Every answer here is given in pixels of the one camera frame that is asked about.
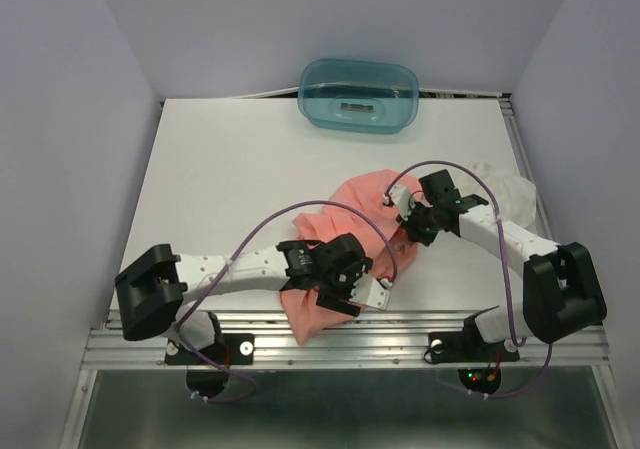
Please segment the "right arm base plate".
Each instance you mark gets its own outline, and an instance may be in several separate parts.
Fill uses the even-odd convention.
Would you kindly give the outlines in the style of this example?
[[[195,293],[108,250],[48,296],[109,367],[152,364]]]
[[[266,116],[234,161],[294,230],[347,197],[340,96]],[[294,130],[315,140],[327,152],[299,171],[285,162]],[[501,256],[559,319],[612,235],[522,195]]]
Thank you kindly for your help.
[[[462,331],[434,332],[428,335],[423,361],[430,365],[461,364],[458,378],[472,395],[485,399],[496,396],[502,383],[502,365],[518,362],[518,350],[509,351],[503,342],[486,343]]]

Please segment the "white pleated skirt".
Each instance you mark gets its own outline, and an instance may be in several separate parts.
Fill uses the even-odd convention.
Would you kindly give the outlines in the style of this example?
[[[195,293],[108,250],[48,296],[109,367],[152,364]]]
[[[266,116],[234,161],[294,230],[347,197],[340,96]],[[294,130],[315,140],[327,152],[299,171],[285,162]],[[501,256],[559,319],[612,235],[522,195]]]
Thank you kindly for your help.
[[[470,162],[467,168],[489,187],[503,217],[522,227],[534,225],[537,188],[533,182],[520,176],[516,169],[484,162]]]

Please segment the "grey fabric basket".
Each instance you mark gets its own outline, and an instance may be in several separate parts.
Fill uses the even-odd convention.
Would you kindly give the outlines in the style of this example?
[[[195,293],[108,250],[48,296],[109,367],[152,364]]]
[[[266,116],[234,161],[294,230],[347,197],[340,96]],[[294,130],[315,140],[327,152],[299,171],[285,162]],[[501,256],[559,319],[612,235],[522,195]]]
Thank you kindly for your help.
[[[301,75],[297,105],[319,128],[391,135],[414,121],[419,97],[417,77],[404,66],[319,59]]]

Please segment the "aluminium frame rail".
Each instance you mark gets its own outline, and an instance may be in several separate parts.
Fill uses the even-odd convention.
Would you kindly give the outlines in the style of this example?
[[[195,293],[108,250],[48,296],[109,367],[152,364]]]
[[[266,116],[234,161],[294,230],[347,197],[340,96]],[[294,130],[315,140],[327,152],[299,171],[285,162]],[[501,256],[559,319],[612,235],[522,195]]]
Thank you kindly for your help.
[[[401,133],[388,137],[323,133],[299,113],[290,90],[238,98],[169,98],[163,102],[149,166],[141,189],[128,239],[129,247],[147,240],[144,220],[148,200],[159,189],[159,160],[168,150],[196,151],[216,136],[240,146],[249,135],[272,137],[284,146],[298,148],[316,141],[323,150],[353,150],[354,159],[339,172],[370,170],[390,149],[390,166],[421,155],[446,155],[458,161],[481,159],[529,177],[531,170],[508,94],[427,90],[415,121]],[[432,330],[449,330],[468,314],[442,284],[426,294],[404,294],[387,313],[366,313],[360,319],[330,328],[308,344],[298,345],[285,314],[272,298],[260,296],[256,306],[241,308],[235,302],[218,304],[223,326],[256,337],[255,371],[373,371],[425,370],[418,358]],[[120,317],[111,309],[105,321],[88,336],[80,365],[72,408],[63,433],[66,448],[81,446],[88,437],[91,408],[98,385],[107,373],[160,373],[169,371],[158,340],[127,342]],[[633,438],[622,412],[611,369],[611,351],[603,327],[585,330],[548,351],[541,343],[528,344],[521,353],[520,369],[538,369],[543,362],[564,369],[588,371],[588,388],[595,394],[608,446],[629,448]]]

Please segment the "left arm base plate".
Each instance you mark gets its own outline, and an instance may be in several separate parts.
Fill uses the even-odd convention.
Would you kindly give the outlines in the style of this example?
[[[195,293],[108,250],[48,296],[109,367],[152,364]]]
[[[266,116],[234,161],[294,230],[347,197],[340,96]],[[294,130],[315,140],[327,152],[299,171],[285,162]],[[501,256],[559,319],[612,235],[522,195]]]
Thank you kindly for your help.
[[[254,362],[255,336],[229,333],[221,342],[199,349],[205,360],[183,346],[168,342],[164,363],[185,366],[185,384],[190,397],[206,404],[239,402],[257,391],[256,381],[238,370]]]

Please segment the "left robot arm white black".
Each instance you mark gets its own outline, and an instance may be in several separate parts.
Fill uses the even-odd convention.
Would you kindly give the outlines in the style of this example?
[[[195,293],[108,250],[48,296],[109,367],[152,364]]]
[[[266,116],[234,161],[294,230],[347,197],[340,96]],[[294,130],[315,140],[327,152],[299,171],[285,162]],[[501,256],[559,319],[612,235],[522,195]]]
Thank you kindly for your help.
[[[237,256],[176,254],[168,244],[154,245],[115,278],[123,337],[177,342],[185,335],[191,355],[210,363],[221,355],[223,340],[212,317],[191,314],[197,302],[251,290],[311,290],[318,306],[356,317],[362,307],[380,309],[388,301],[371,266],[352,234],[327,243],[283,241]]]

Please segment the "pink skirt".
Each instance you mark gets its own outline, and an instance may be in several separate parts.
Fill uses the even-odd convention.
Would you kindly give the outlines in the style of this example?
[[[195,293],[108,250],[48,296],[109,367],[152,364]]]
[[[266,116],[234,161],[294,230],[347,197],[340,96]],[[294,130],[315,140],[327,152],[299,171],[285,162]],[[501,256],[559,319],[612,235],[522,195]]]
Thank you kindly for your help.
[[[383,204],[383,192],[396,176],[395,171],[381,170],[351,178],[342,183],[331,200],[360,211],[377,225],[394,249],[398,273],[403,274],[416,259],[418,246],[396,221],[397,209]],[[373,276],[393,272],[391,255],[380,237],[364,220],[345,209],[325,205],[318,214],[296,216],[293,224],[300,239],[328,242],[341,234],[352,233],[373,260],[370,271]],[[281,293],[280,301],[300,346],[324,329],[353,320],[351,316],[318,306],[315,290],[287,290]]]

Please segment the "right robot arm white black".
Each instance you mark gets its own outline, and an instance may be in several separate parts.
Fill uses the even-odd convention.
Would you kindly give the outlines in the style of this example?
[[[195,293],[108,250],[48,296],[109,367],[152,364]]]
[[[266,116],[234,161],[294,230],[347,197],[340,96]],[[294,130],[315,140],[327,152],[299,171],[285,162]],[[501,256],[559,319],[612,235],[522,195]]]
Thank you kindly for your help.
[[[498,258],[505,276],[516,273],[522,280],[520,303],[507,294],[505,305],[467,317],[458,331],[432,336],[433,362],[480,361],[506,341],[553,344],[604,321],[606,302],[585,246],[561,245],[503,219],[485,198],[461,195],[446,170],[419,183],[422,200],[400,184],[385,196],[411,241],[429,246],[439,233],[451,233]]]

